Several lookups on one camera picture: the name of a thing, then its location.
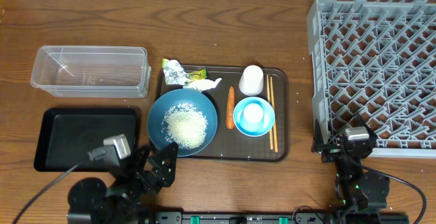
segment carrot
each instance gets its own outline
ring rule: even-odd
[[[225,125],[228,129],[234,128],[233,122],[233,110],[234,110],[234,88],[233,86],[229,89],[229,97],[227,100],[227,111],[225,113]]]

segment white rice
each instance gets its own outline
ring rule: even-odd
[[[167,142],[176,142],[186,149],[194,149],[203,144],[207,120],[193,104],[180,103],[173,106],[165,112],[163,119],[161,132],[166,133]]]

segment black tray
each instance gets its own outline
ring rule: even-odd
[[[228,91],[231,86],[235,90],[235,105],[247,96],[239,90],[239,80],[244,71],[244,67],[211,67],[182,65],[186,72],[198,71],[206,68],[208,78],[215,80],[223,78],[217,88],[203,91],[214,104],[218,113],[218,128],[212,142],[201,152],[190,156],[197,159],[227,159],[240,161],[263,161],[278,162],[283,160],[288,154],[290,147],[289,135],[289,101],[287,76],[280,69],[264,68],[264,90],[258,97],[266,99],[266,75],[272,77],[274,83],[275,96],[275,116],[277,122],[277,137],[279,152],[270,149],[269,133],[251,138],[243,135],[237,128],[227,129],[225,126],[225,110],[227,107]],[[158,99],[168,91],[181,88],[180,85],[166,85],[164,73],[159,74],[157,83]]]
[[[63,172],[103,146],[103,139],[124,134],[131,149],[137,118],[129,108],[51,108],[42,119],[33,167],[39,172]],[[107,172],[102,162],[84,163],[75,171]]]

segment black cable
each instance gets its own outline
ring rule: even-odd
[[[79,163],[77,163],[75,166],[71,167],[69,170],[67,170],[66,172],[64,172],[62,175],[58,176],[56,179],[54,179],[52,182],[48,183],[43,189],[41,189],[41,191],[39,193],[37,193],[34,197],[32,197],[32,199],[30,199],[29,202],[27,202],[27,204],[22,208],[22,210],[17,214],[17,216],[15,217],[14,221],[12,222],[12,224],[17,224],[18,220],[20,219],[20,217],[22,216],[22,214],[25,213],[25,211],[30,207],[31,204],[34,203],[34,201],[41,196],[43,193],[45,193],[47,190],[49,190],[51,187],[53,187],[54,185],[56,185],[58,182],[60,182],[62,179],[64,179],[69,173],[71,173],[73,170],[75,170],[79,165],[81,165],[82,163],[85,163],[89,160],[89,158],[83,159],[82,161],[80,161]]]
[[[389,175],[387,173],[383,173],[383,172],[380,172],[378,170],[374,170],[373,168],[370,168],[370,167],[367,167],[365,165],[362,165],[361,163],[357,163],[347,153],[345,153],[345,156],[352,162],[352,164],[354,164],[357,167],[360,167],[360,168],[362,168],[364,170],[367,170],[369,172],[376,173],[376,174],[378,174],[380,176],[391,178],[393,180],[396,180],[397,182],[403,183],[404,185],[406,185],[408,187],[411,187],[412,189],[415,189],[415,191],[417,191],[421,195],[421,198],[422,198],[422,208],[421,208],[421,212],[418,215],[418,218],[416,219],[414,224],[418,224],[421,221],[422,217],[424,216],[425,210],[427,208],[427,200],[425,198],[425,194],[421,191],[421,189],[419,189],[417,186],[415,186],[415,185],[411,184],[410,182],[407,182],[407,181],[405,181],[403,179],[397,178],[395,176],[391,176],[391,175]]]
[[[309,208],[309,209],[311,209],[312,210],[312,212],[316,215],[316,217],[322,222],[322,223],[324,223],[324,219],[323,218],[321,218],[319,215],[318,215],[318,213],[316,213],[315,212],[315,210],[312,208],[312,207],[310,207],[310,206],[299,206],[297,209],[295,209],[295,211],[294,211],[294,213],[292,213],[292,220],[294,220],[295,221],[295,217],[294,217],[294,215],[295,215],[295,213],[298,211],[298,209],[303,209],[303,208]]]

